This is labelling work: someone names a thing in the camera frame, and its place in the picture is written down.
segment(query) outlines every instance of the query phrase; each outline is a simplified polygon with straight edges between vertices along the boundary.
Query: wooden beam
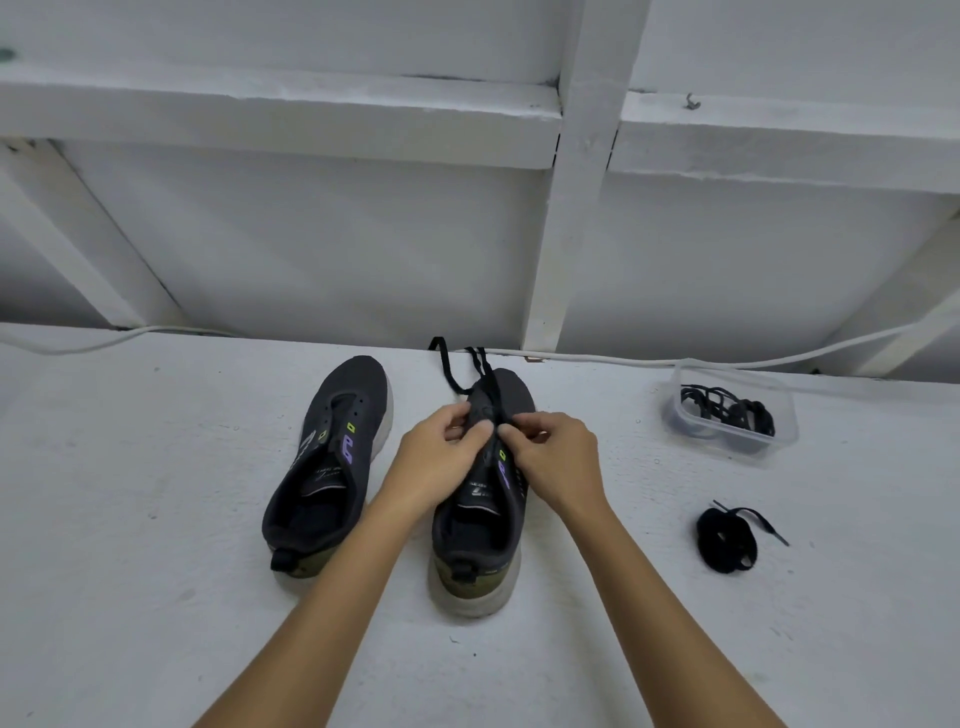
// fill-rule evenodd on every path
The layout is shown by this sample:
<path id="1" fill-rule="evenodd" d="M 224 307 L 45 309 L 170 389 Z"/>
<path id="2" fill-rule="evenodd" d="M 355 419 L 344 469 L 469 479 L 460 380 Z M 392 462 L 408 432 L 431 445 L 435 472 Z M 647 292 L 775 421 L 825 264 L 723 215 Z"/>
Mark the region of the wooden beam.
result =
<path id="1" fill-rule="evenodd" d="M 180 326 L 180 308 L 49 141 L 0 138 L 0 217 L 112 326 Z"/>
<path id="2" fill-rule="evenodd" d="M 897 336 L 830 354 L 825 374 L 888 376 L 960 323 L 960 220 L 950 220 L 827 341 L 921 322 Z"/>
<path id="3" fill-rule="evenodd" d="M 343 73 L 0 67 L 0 135 L 548 169 L 555 88 Z"/>
<path id="4" fill-rule="evenodd" d="M 524 325 L 525 350 L 557 349 L 648 7 L 648 0 L 581 0 L 571 11 L 560 78 L 564 126 Z"/>
<path id="5" fill-rule="evenodd" d="M 960 111 L 627 94 L 610 170 L 960 193 Z"/>

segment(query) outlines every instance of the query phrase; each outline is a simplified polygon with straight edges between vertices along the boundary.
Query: shoe insole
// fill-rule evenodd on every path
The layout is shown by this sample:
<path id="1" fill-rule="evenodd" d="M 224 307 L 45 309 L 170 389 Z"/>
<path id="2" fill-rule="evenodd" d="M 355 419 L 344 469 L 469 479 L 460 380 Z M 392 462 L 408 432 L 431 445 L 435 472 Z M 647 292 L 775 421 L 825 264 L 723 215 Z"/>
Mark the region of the shoe insole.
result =
<path id="1" fill-rule="evenodd" d="M 304 537 L 336 531 L 347 517 L 347 481 L 332 454 L 309 473 L 300 485 L 300 496 L 291 503 L 288 528 Z"/>
<path id="2" fill-rule="evenodd" d="M 458 506 L 450 514 L 447 547 L 452 551 L 502 551 L 510 537 L 506 517 L 482 508 Z"/>

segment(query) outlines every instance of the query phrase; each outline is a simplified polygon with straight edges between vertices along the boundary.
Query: right hand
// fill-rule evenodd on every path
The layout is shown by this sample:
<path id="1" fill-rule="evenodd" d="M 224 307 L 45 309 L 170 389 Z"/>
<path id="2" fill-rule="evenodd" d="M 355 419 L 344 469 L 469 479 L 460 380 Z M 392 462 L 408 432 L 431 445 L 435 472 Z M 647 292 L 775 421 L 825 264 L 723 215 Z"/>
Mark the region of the right hand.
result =
<path id="1" fill-rule="evenodd" d="M 514 423 L 497 433 L 534 492 L 561 518 L 608 507 L 597 437 L 586 425 L 563 412 L 516 415 Z"/>

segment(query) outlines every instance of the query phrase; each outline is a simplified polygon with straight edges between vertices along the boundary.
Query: black sneaker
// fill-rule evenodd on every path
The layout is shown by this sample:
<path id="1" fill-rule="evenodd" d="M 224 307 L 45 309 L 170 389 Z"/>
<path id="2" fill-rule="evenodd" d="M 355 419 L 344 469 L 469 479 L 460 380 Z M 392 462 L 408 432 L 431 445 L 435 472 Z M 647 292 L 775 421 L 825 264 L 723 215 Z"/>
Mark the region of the black sneaker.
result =
<path id="1" fill-rule="evenodd" d="M 526 385 L 509 369 L 492 370 L 483 349 L 468 350 L 480 378 L 463 389 L 450 373 L 446 343 L 437 337 L 444 375 L 458 394 L 468 395 L 465 428 L 482 420 L 510 422 L 520 412 L 534 412 Z M 510 599 L 520 571 L 520 532 L 527 504 L 527 481 L 494 430 L 477 454 L 464 481 L 433 516 L 430 593 L 461 617 L 491 615 Z"/>
<path id="2" fill-rule="evenodd" d="M 263 514 L 270 568 L 316 576 L 360 520 L 370 463 L 394 419 L 390 381 L 371 356 L 326 379 L 303 419 L 297 458 Z"/>

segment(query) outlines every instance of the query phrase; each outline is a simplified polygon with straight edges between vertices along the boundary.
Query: left hand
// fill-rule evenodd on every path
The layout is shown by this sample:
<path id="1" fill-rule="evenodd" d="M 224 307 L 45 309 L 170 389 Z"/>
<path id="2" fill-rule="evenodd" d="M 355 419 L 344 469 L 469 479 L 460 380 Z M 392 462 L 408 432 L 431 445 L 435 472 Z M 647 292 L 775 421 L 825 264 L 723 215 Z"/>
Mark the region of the left hand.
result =
<path id="1" fill-rule="evenodd" d="M 489 420 L 464 434 L 463 419 L 469 411 L 469 402 L 448 404 L 407 432 L 380 494 L 414 508 L 419 518 L 453 493 L 493 435 Z"/>

